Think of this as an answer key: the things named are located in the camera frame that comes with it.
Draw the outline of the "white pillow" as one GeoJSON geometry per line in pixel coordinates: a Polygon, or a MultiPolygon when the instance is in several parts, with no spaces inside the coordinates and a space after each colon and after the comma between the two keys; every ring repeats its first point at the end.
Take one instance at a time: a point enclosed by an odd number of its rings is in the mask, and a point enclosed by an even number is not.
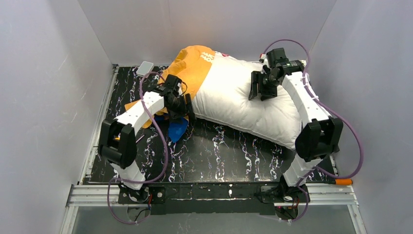
{"type": "Polygon", "coordinates": [[[199,118],[295,149],[301,118],[287,91],[279,86],[275,98],[248,99],[251,73],[261,68],[258,62],[216,52],[192,101],[194,113],[199,118]]]}

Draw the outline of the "yellow and blue pillowcase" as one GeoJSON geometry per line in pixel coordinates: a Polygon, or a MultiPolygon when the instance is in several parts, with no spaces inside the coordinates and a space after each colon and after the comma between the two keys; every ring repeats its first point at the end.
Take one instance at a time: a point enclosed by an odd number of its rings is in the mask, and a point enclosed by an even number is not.
{"type": "MultiPolygon", "coordinates": [[[[200,90],[201,85],[212,67],[215,54],[215,51],[206,46],[188,46],[178,53],[172,64],[167,69],[163,70],[161,75],[165,79],[167,75],[175,75],[179,77],[189,86],[188,90],[184,87],[186,94],[189,93],[191,99],[194,99],[194,96],[200,90]]],[[[166,108],[154,115],[155,120],[167,120],[168,117],[166,108]]],[[[169,124],[168,133],[173,143],[177,142],[182,137],[188,124],[188,116],[184,116],[169,124]]]]}

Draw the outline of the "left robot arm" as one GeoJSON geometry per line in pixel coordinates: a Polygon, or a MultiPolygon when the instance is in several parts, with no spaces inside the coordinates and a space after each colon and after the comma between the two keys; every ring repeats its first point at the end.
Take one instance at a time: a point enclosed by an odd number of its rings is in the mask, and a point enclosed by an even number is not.
{"type": "Polygon", "coordinates": [[[135,158],[137,134],[149,121],[160,130],[157,120],[169,121],[168,136],[177,142],[186,131],[189,122],[196,119],[191,95],[184,81],[167,75],[164,82],[140,94],[137,104],[114,119],[102,122],[97,152],[118,172],[119,180],[132,190],[140,190],[146,183],[135,158]]]}

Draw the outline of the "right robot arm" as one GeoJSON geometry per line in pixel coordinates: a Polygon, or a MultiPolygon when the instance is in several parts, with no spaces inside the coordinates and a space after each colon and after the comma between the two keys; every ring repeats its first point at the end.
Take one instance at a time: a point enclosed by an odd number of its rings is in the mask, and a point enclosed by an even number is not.
{"type": "Polygon", "coordinates": [[[291,97],[302,129],[295,140],[296,156],[282,177],[288,187],[301,186],[307,174],[337,149],[343,122],[317,103],[302,61],[289,60],[283,48],[276,48],[261,54],[259,62],[263,66],[251,73],[248,98],[275,98],[279,86],[291,97]]]}

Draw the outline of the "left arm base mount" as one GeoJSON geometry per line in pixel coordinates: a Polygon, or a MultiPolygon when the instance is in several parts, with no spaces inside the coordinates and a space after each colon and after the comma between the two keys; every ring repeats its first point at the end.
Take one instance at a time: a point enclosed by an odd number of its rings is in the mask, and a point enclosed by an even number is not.
{"type": "Polygon", "coordinates": [[[133,190],[123,183],[118,185],[119,204],[163,204],[166,202],[166,188],[162,183],[144,184],[140,190],[133,190]]]}

